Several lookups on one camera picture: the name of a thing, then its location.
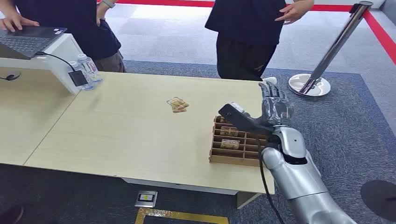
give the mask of cardboard organizer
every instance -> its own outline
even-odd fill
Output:
[[[233,129],[231,134],[228,132],[225,135],[224,129],[226,129],[226,127],[231,127]],[[236,130],[236,128],[223,117],[216,116],[214,119],[213,141],[209,161],[258,167],[259,153],[256,137],[256,134]],[[258,135],[258,137],[263,147],[267,142],[267,136]],[[222,148],[222,140],[238,140],[240,144],[238,149]]]

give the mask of carpet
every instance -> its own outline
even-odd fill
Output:
[[[128,72],[217,77],[216,66],[125,61]],[[357,223],[389,224],[360,197],[369,180],[396,183],[396,138],[359,74],[327,72],[332,91],[319,99],[287,90],[287,79],[307,71],[267,69],[295,105],[292,127],[299,130],[338,205]],[[27,205],[22,224],[132,224],[139,190],[157,190],[156,209],[228,217],[231,224],[278,223],[264,196],[241,210],[234,196],[127,184],[113,177],[0,165],[0,212]],[[272,196],[285,223],[295,219],[279,191]],[[157,217],[145,224],[188,223]]]

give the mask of stanchion post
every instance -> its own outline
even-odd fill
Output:
[[[348,22],[345,24],[341,33],[338,35],[337,39],[331,45],[330,49],[317,65],[313,73],[298,74],[289,79],[288,86],[292,92],[300,96],[314,98],[324,96],[330,91],[331,86],[329,82],[324,78],[321,78],[321,76],[359,25],[360,21],[363,19],[363,15],[372,5],[373,3],[370,1],[361,1],[352,6],[351,11],[349,12],[351,15]]]

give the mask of black shoe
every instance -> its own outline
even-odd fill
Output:
[[[23,206],[16,205],[2,215],[0,215],[0,223],[1,224],[16,224],[22,218],[23,215]]]

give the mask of black t-shirt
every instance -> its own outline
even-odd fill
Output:
[[[65,27],[94,60],[114,55],[121,44],[106,21],[96,25],[96,0],[14,0],[21,15],[40,26]]]
[[[205,27],[252,45],[277,45],[284,0],[216,0]]]

